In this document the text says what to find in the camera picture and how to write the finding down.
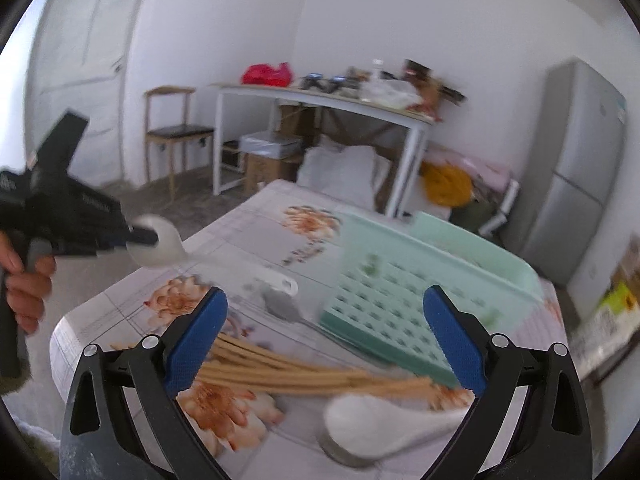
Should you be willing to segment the person's left hand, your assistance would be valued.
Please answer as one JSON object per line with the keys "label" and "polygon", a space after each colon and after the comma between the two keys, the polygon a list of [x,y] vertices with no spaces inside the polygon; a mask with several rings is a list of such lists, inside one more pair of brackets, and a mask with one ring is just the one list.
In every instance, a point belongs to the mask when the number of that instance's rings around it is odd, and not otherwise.
{"label": "person's left hand", "polygon": [[35,270],[26,271],[18,258],[9,237],[1,233],[1,267],[6,271],[6,301],[14,312],[17,325],[26,334],[38,330],[44,315],[44,300],[52,290],[52,276],[55,274],[55,258],[46,255],[35,263]]}

